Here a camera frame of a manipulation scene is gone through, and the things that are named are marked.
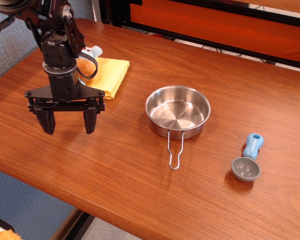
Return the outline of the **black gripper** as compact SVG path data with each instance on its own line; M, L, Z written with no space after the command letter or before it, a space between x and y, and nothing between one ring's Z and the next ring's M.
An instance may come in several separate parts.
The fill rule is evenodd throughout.
M97 114L105 110L105 92L85 86L79 81L76 61L64 68L52 67L45 62L42 67L48 75L49 85L27 90L24 96L28 99L30 112L34 113L39 109L35 115L43 131L49 135L54 134L54 112L83 111L86 133L92 134Z

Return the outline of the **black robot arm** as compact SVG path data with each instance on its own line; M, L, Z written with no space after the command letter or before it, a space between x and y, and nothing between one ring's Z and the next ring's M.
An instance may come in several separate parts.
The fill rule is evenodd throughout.
M23 20L42 52L49 85L27 90L24 96L44 132L54 133L55 112L82 112L86 133L93 133L97 115L105 110L105 92L79 80L84 73L78 58L98 63L83 52L85 35L77 27L71 4L66 0L0 0L0 13L7 15L0 22L0 32L15 19Z

